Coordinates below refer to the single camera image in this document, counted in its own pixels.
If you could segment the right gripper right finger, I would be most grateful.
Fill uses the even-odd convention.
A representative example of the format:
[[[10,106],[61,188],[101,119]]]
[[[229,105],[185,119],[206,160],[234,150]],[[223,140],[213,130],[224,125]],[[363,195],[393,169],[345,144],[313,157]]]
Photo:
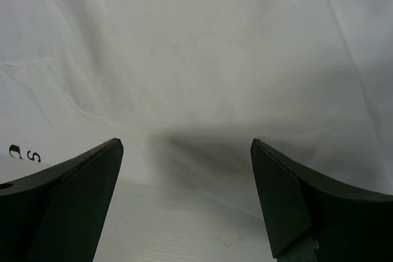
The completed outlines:
[[[392,196],[310,169],[259,139],[251,160],[277,261],[391,261]]]

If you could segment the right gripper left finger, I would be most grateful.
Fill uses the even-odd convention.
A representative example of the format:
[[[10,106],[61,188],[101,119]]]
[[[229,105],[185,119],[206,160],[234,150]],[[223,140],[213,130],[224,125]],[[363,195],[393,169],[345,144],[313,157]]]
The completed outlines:
[[[1,184],[1,261],[93,261],[122,158],[113,138]]]

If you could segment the white printed t-shirt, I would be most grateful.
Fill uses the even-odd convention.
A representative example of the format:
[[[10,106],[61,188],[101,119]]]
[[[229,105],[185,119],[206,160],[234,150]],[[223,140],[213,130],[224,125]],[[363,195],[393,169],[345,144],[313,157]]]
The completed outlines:
[[[392,193],[392,0],[1,0],[1,153],[258,212],[259,138]]]

